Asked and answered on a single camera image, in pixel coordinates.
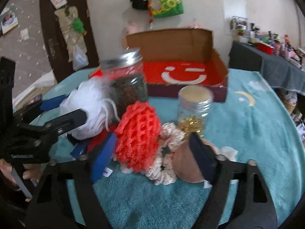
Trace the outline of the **person's left hand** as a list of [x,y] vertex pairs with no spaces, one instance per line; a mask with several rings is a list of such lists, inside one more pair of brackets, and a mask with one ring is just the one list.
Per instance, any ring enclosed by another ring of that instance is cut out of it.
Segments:
[[26,192],[25,201],[30,202],[33,191],[42,177],[41,164],[23,164],[22,167],[14,168],[5,159],[1,159],[1,173],[13,185],[16,185],[22,192]]

